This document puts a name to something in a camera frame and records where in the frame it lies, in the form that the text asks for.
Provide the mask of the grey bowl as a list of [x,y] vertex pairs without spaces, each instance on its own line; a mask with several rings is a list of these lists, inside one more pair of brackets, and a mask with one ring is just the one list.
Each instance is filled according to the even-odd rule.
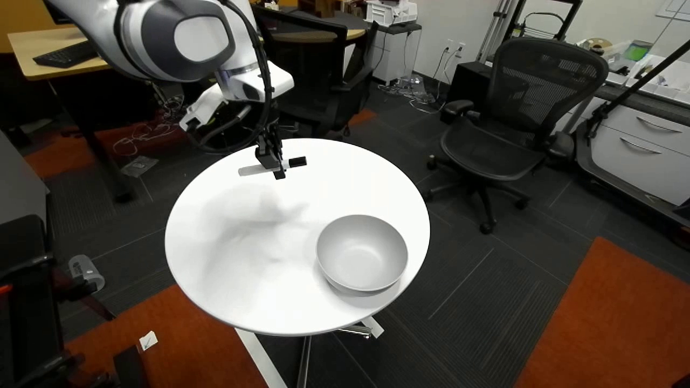
[[379,293],[397,283],[409,262],[400,232],[367,214],[331,221],[316,245],[321,274],[334,287],[354,293]]

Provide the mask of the dark office chair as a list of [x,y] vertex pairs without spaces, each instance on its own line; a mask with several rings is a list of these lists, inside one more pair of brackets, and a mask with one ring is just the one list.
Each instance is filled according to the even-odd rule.
[[[255,5],[256,11],[271,12]],[[282,43],[266,33],[259,32],[269,60],[287,71],[295,82],[288,92],[278,96],[279,111],[283,117],[308,126],[312,137],[326,137],[328,133],[350,135],[350,120],[364,108],[372,81],[370,44],[377,25],[367,29],[365,35],[347,42],[347,29],[337,24],[320,24],[303,20],[303,25],[325,27],[336,33],[330,43]]]

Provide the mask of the white pen with black cap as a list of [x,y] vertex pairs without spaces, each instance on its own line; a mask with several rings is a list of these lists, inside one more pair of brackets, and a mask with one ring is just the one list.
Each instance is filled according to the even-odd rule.
[[[285,168],[285,171],[288,169],[295,169],[298,167],[304,167],[304,165],[307,164],[307,159],[306,157],[296,157],[296,158],[291,158],[288,160],[283,160],[283,166]],[[247,165],[246,167],[242,167],[238,169],[238,174],[239,176],[249,176],[249,175],[258,175],[258,174],[266,174],[267,172],[273,172],[270,169],[264,169],[261,164],[257,165]]]

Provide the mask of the round wooden table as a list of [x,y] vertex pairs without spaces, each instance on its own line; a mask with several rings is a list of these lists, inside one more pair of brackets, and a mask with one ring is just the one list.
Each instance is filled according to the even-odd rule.
[[303,20],[315,20],[320,24],[337,24],[347,29],[347,42],[354,42],[365,35],[369,24],[360,17],[344,12],[335,12],[334,17],[321,19],[296,8],[284,8],[279,11],[256,11],[256,21],[260,27],[265,27],[275,41],[282,43],[330,43],[337,38],[335,32],[325,30],[325,27],[303,25]]

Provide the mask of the wooden desk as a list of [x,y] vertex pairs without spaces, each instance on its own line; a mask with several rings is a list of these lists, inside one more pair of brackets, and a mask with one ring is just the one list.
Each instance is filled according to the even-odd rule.
[[114,201],[128,202],[134,196],[132,186],[96,133],[124,126],[135,113],[145,111],[146,104],[140,104],[136,98],[146,97],[146,86],[116,73],[100,58],[71,68],[50,68],[34,61],[39,55],[85,40],[76,27],[8,34],[22,74],[29,81],[49,83],[61,107],[86,141]]

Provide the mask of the white drawer cabinet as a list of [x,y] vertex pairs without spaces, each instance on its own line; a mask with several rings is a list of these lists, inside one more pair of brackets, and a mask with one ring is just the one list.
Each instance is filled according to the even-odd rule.
[[370,44],[373,78],[390,84],[411,77],[421,36],[422,26],[417,23],[379,25]]

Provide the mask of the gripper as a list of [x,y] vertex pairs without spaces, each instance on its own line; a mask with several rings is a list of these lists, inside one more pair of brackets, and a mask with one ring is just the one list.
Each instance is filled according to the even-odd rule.
[[265,103],[252,104],[252,139],[257,140],[256,159],[264,169],[273,172],[274,179],[284,179],[282,140],[279,135],[260,136],[279,118],[279,103],[271,101],[268,110]]

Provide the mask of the black mesh office chair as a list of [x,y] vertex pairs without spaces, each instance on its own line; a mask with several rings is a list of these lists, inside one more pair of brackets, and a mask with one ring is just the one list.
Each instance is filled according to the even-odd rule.
[[478,194],[486,220],[480,232],[493,233],[497,225],[488,189],[515,197],[522,210],[530,196],[511,182],[535,172],[547,160],[570,161],[575,143],[554,129],[565,113],[593,96],[606,81],[608,66],[601,56],[562,41],[532,37],[503,42],[493,57],[483,105],[449,101],[441,111],[448,128],[439,140],[441,156],[430,155],[426,166],[445,165],[459,181],[423,192],[426,201],[436,194],[465,186]]

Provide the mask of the green box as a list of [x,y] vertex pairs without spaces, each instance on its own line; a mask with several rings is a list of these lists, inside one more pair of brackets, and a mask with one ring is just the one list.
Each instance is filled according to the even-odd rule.
[[634,39],[623,42],[623,50],[619,54],[619,59],[623,61],[638,62],[643,59],[652,49],[653,43]]

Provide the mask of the clear plastic bag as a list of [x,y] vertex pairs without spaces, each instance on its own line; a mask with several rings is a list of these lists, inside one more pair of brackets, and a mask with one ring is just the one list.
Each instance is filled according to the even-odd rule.
[[158,159],[139,155],[128,164],[121,167],[120,171],[128,177],[139,178],[157,164]]

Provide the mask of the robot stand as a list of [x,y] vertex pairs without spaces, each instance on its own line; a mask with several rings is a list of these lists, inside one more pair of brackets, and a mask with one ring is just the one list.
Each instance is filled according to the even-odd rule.
[[105,320],[97,280],[81,265],[67,275],[45,226],[47,189],[0,132],[0,388],[151,388],[136,346],[113,357],[114,372],[88,372],[66,349],[58,305],[78,301]]

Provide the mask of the white printer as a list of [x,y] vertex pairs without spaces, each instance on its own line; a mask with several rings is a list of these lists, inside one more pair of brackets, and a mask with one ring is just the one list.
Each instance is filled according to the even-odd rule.
[[406,24],[417,20],[417,3],[411,0],[365,0],[365,21],[382,26]]

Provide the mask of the black computer case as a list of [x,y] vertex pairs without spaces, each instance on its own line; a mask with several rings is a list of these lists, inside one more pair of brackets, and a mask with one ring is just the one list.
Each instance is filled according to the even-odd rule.
[[457,64],[446,102],[468,100],[481,112],[491,80],[492,68],[479,61]]

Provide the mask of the white cabinet with drawers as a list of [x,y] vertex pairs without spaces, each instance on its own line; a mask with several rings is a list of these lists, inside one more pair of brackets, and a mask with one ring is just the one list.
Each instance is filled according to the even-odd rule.
[[690,104],[635,93],[602,120],[594,164],[653,197],[690,200]]

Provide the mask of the black keyboard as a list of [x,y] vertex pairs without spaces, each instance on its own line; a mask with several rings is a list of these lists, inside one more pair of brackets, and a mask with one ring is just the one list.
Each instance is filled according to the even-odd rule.
[[72,68],[95,58],[99,58],[98,52],[89,41],[84,41],[38,55],[33,61],[37,65],[51,68]]

